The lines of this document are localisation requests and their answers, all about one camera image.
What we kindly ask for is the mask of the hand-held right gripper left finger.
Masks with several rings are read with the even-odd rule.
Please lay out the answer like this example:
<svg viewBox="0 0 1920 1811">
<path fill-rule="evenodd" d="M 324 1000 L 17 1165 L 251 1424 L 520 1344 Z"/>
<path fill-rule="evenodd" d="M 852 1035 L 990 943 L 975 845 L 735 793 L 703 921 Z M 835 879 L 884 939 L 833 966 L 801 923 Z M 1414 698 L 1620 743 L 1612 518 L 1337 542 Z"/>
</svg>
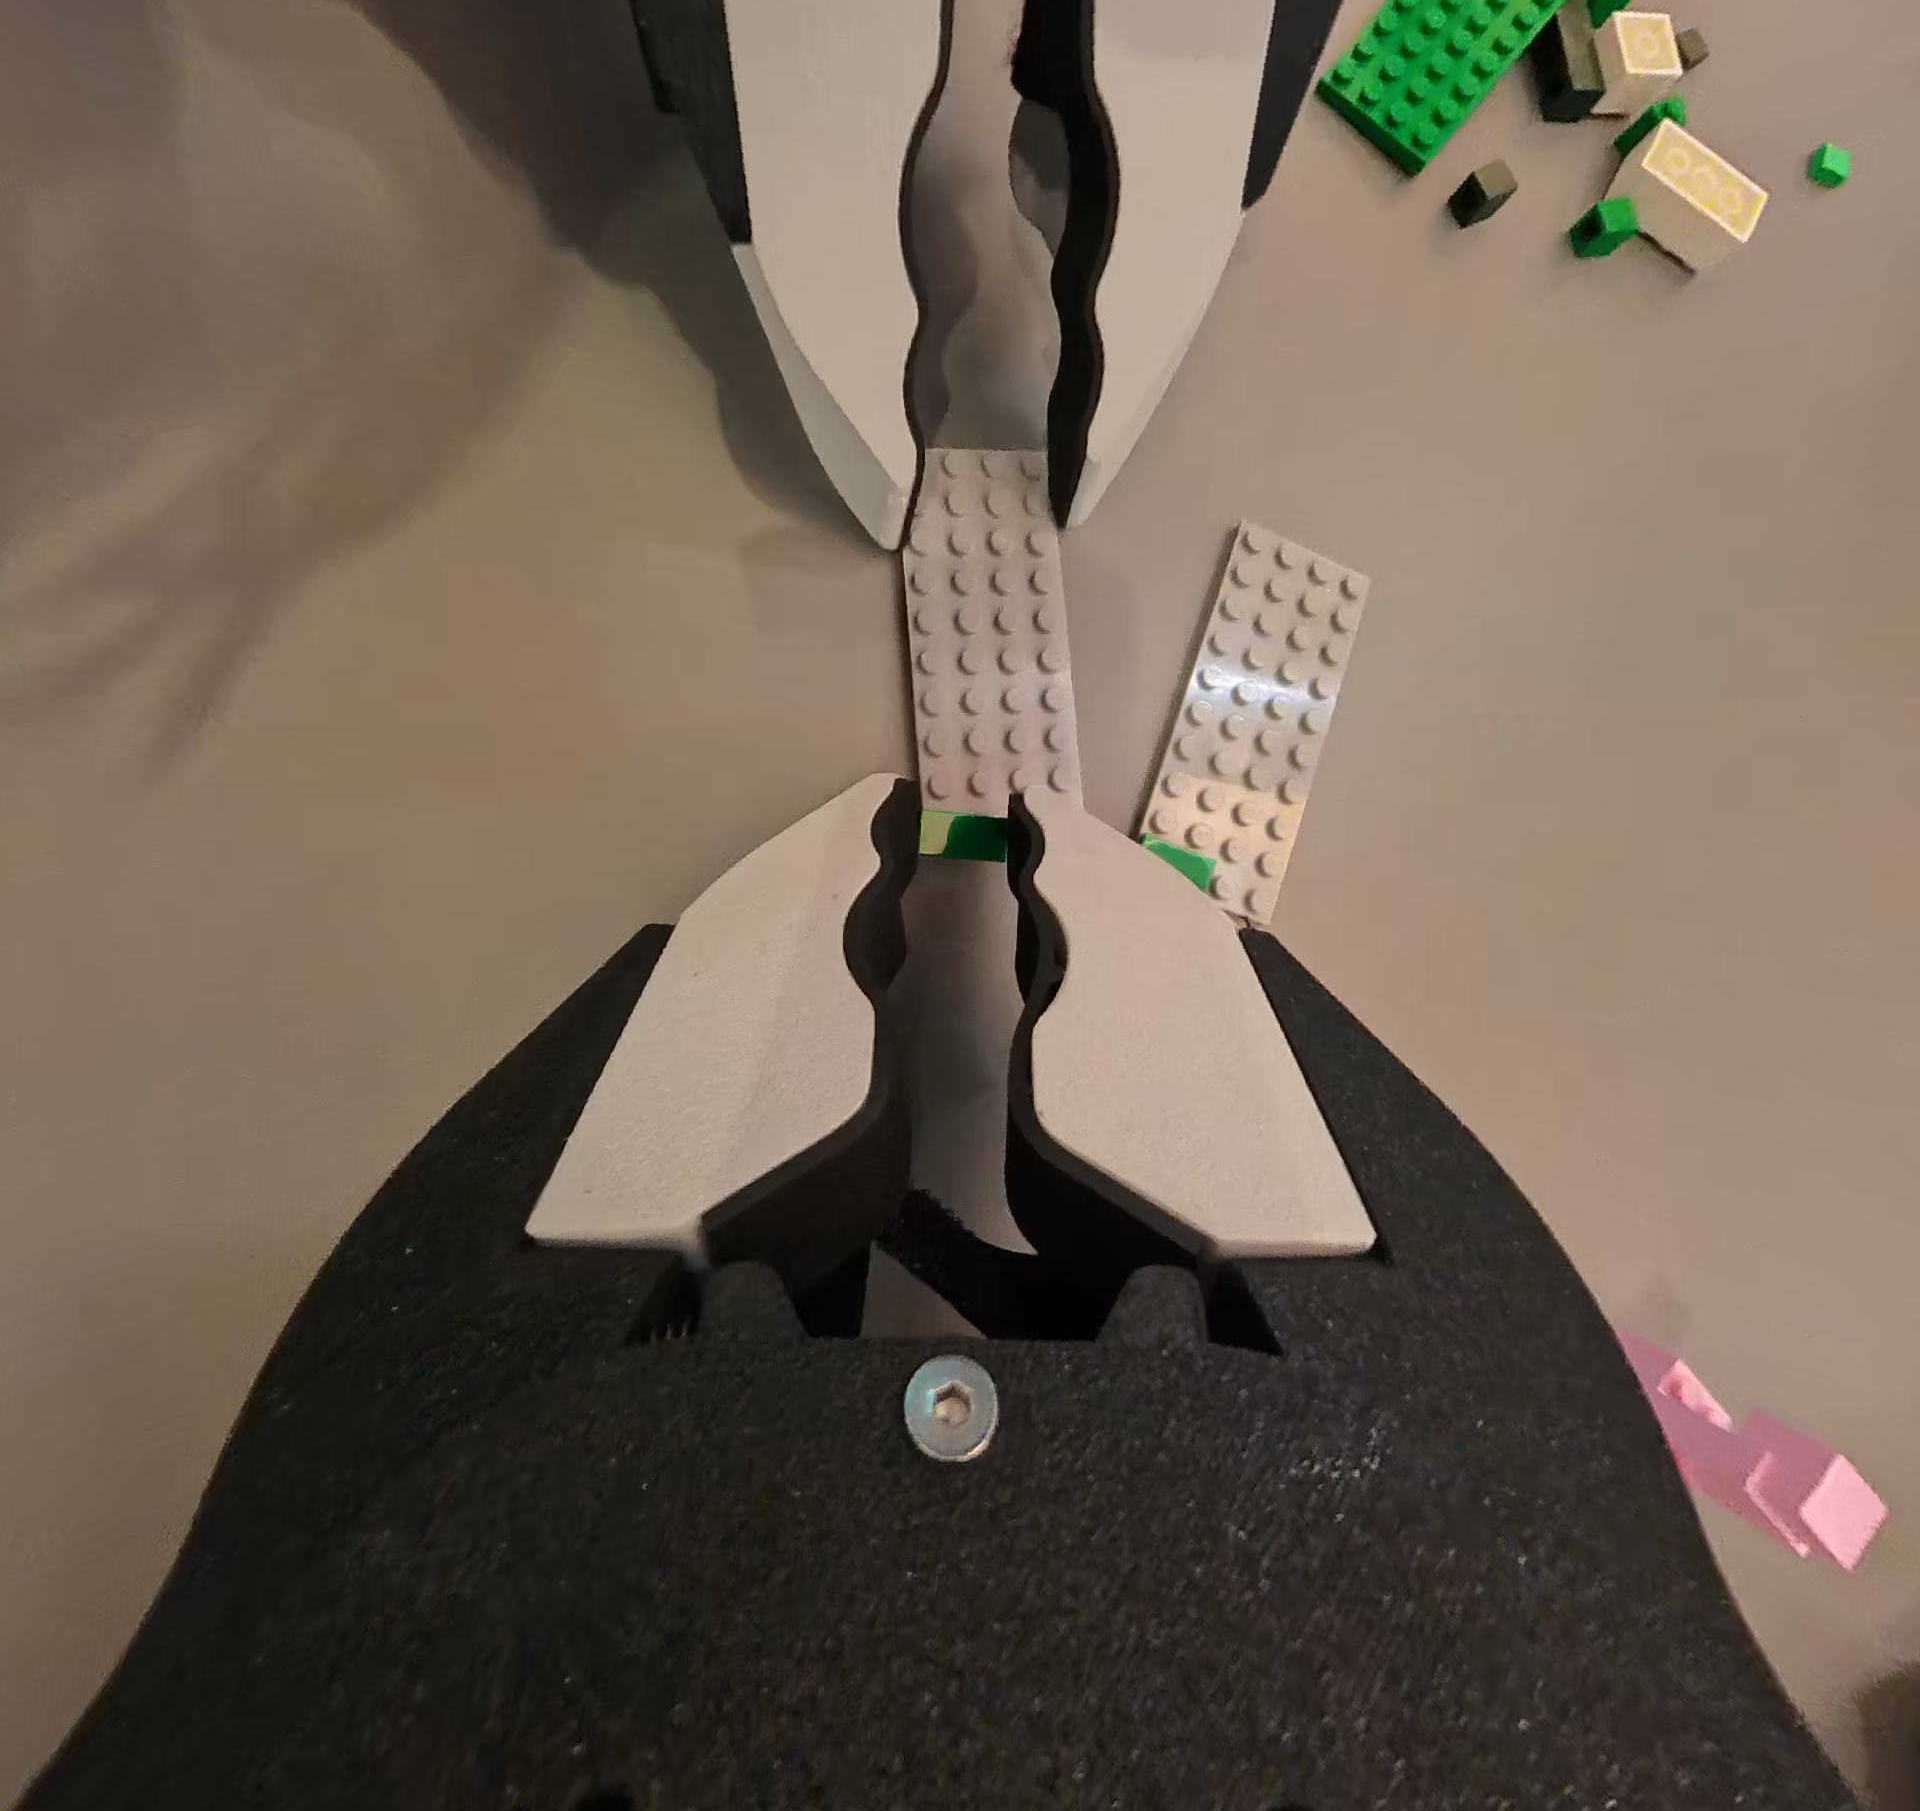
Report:
<svg viewBox="0 0 1920 1811">
<path fill-rule="evenodd" d="M 909 1188 L 894 985 L 919 788 L 874 775 L 759 845 L 669 934 L 526 1223 L 558 1247 L 820 1288 Z"/>
</svg>

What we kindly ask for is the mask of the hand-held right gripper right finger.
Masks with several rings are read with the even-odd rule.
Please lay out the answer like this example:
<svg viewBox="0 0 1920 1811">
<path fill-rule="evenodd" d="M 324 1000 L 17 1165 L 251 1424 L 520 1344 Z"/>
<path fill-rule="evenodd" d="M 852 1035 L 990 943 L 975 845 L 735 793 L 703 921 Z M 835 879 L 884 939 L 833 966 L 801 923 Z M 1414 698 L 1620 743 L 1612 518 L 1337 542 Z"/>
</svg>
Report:
<svg viewBox="0 0 1920 1811">
<path fill-rule="evenodd" d="M 1086 1278 L 1354 1257 L 1375 1226 L 1231 921 L 1076 799 L 1013 802 L 1007 1195 Z"/>
</svg>

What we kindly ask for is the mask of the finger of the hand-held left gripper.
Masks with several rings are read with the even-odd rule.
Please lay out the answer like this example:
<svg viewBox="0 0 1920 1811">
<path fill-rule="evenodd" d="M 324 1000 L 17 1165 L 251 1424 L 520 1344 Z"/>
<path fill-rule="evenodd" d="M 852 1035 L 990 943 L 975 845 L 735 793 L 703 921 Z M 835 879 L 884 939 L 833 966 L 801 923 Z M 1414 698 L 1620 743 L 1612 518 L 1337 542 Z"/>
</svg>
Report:
<svg viewBox="0 0 1920 1811">
<path fill-rule="evenodd" d="M 1051 510 L 1078 529 L 1181 367 L 1244 218 L 1278 0 L 1026 0 L 1023 99 L 1067 152 Z"/>
<path fill-rule="evenodd" d="M 734 261 L 803 437 L 881 552 L 923 479 L 909 174 L 946 85 L 951 0 L 722 0 L 747 237 Z"/>
</svg>

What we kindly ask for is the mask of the grey studded plate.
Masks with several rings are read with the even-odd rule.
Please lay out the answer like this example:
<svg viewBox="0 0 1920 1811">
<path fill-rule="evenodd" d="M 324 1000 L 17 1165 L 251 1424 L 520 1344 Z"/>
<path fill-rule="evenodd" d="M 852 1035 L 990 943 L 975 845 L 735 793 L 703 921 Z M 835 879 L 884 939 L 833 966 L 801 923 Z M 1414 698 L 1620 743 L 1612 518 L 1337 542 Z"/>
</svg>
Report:
<svg viewBox="0 0 1920 1811">
<path fill-rule="evenodd" d="M 1217 860 L 1212 905 L 1268 928 L 1300 840 L 1371 581 L 1243 521 L 1224 554 L 1137 840 Z"/>
<path fill-rule="evenodd" d="M 1041 454 L 929 451 L 903 599 L 926 808 L 1007 817 L 1031 788 L 1080 799 L 1061 535 Z"/>
</svg>

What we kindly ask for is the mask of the grey desk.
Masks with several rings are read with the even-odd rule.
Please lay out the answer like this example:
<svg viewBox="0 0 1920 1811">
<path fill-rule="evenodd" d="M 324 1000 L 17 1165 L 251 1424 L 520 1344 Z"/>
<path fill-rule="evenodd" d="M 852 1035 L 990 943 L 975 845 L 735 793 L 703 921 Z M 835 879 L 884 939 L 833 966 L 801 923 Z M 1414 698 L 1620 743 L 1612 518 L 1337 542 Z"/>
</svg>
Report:
<svg viewBox="0 0 1920 1811">
<path fill-rule="evenodd" d="M 1088 802 L 1240 521 L 1373 576 L 1276 930 L 1884 1499 L 1703 1517 L 1916 1807 L 1916 0 L 1652 4 L 1773 198 L 1699 278 L 1524 76 L 1414 179 L 1310 102 L 1067 540 Z M 905 680 L 624 0 L 4 0 L 4 1807 L 398 1161 Z"/>
</svg>

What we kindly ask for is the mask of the long green studded plate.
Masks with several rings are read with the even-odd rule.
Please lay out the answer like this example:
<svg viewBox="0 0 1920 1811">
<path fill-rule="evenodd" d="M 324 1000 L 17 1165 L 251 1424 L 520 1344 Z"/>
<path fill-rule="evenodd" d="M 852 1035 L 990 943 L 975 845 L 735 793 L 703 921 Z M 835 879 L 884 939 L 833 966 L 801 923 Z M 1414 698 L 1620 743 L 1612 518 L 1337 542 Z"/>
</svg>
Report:
<svg viewBox="0 0 1920 1811">
<path fill-rule="evenodd" d="M 1568 0 L 1388 0 L 1316 95 L 1419 174 Z"/>
</svg>

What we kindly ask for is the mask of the pile of small green bricks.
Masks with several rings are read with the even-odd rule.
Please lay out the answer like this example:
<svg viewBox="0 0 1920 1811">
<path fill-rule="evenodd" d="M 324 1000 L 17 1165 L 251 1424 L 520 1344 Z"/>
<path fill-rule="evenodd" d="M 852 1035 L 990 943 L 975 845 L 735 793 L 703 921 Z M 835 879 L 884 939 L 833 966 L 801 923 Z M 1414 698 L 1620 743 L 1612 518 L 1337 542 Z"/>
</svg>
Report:
<svg viewBox="0 0 1920 1811">
<path fill-rule="evenodd" d="M 1542 119 L 1554 123 L 1588 123 L 1599 119 L 1593 116 L 1593 106 L 1601 97 L 1593 32 L 1620 11 L 1654 13 L 1638 0 L 1568 0 L 1532 47 L 1524 51 L 1526 63 L 1534 73 Z M 1615 177 L 1624 152 L 1652 130 L 1656 119 L 1679 119 L 1692 131 L 1692 106 L 1684 95 L 1684 82 L 1711 58 L 1711 45 L 1703 32 L 1692 25 L 1674 25 L 1674 32 L 1684 63 L 1684 76 L 1676 91 L 1659 99 L 1636 119 L 1606 119 L 1620 121 L 1620 131 L 1612 140 L 1612 151 L 1618 159 L 1612 179 Z M 1635 206 L 1624 198 L 1610 198 L 1607 194 L 1588 205 L 1582 216 L 1571 221 L 1568 232 L 1571 256 L 1580 261 L 1613 256 L 1620 248 L 1635 243 L 1652 244 L 1638 233 Z"/>
</svg>

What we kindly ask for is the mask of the white printed brick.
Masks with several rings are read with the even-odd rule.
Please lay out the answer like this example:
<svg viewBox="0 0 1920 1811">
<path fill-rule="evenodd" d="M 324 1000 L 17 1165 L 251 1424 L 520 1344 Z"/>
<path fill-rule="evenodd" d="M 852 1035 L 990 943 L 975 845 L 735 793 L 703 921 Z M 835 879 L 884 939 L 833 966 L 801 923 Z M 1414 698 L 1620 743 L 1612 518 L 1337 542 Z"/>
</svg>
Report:
<svg viewBox="0 0 1920 1811">
<path fill-rule="evenodd" d="M 1601 97 L 1599 119 L 1636 119 L 1676 91 L 1684 76 L 1672 17 L 1620 11 L 1593 32 Z"/>
<path fill-rule="evenodd" d="M 1667 118 L 1624 152 L 1607 196 L 1628 201 L 1638 233 L 1696 275 L 1740 255 L 1769 206 L 1763 185 Z"/>
</svg>

